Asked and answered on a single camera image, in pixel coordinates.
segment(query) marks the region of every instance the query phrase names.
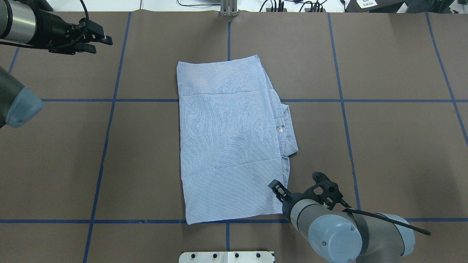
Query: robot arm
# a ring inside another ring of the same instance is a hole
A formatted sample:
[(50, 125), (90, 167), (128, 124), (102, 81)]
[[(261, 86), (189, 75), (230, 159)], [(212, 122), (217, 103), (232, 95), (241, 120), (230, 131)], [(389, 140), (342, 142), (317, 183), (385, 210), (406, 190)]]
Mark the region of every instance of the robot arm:
[[(283, 214), (312, 248), (330, 263), (398, 263), (413, 251), (413, 229), (402, 217), (351, 209), (338, 185), (323, 173), (312, 175), (316, 185), (303, 194), (291, 193), (279, 181), (269, 187), (283, 203)], [(323, 193), (314, 190), (320, 187)], [(341, 203), (343, 212), (332, 211)]]
[[(47, 12), (53, 10), (45, 0), (0, 0), (0, 39), (11, 41), (0, 44), (67, 55), (96, 54), (90, 42), (112, 45), (112, 38), (105, 35), (102, 26), (89, 20), (86, 6), (80, 1), (86, 17), (79, 24), (70, 24)], [(42, 101), (0, 67), (0, 128), (6, 124), (20, 127), (41, 109)]]

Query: paper sticker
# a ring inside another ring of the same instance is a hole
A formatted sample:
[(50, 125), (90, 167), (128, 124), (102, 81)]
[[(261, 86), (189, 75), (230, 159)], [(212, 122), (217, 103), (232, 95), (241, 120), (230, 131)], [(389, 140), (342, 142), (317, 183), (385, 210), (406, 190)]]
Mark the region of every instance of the paper sticker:
[(368, 7), (374, 7), (377, 5), (375, 0), (356, 0), (356, 2), (362, 9), (368, 8)]

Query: white bracket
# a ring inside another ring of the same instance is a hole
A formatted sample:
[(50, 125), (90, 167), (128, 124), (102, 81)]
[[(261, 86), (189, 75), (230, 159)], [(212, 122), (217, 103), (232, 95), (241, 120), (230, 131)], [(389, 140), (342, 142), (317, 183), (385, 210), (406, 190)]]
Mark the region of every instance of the white bracket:
[(237, 0), (221, 0), (221, 16), (237, 16)]
[(274, 263), (274, 255), (269, 251), (184, 252), (179, 263)]

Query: light blue fabric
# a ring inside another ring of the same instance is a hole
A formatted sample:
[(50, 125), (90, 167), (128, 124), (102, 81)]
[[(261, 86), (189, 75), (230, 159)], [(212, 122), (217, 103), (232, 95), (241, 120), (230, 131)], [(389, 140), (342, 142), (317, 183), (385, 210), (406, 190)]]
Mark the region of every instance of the light blue fabric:
[(258, 56), (179, 62), (177, 84), (187, 223), (281, 213), (268, 184), (287, 185), (298, 149), (289, 107)]

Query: brown table surface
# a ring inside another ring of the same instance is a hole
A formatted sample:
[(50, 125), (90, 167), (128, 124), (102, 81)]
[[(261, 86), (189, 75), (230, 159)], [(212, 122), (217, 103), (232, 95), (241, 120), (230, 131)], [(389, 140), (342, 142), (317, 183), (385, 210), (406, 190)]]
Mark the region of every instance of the brown table surface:
[(324, 172), (352, 206), (432, 231), (416, 233), (404, 262), (466, 261), (468, 15), (90, 18), (114, 39), (96, 55), (0, 49), (0, 66), (44, 100), (29, 123), (0, 130), (0, 262), (177, 262), (182, 251), (225, 250), (325, 262), (282, 215), (184, 221), (177, 62), (254, 54), (291, 108), (290, 190)]

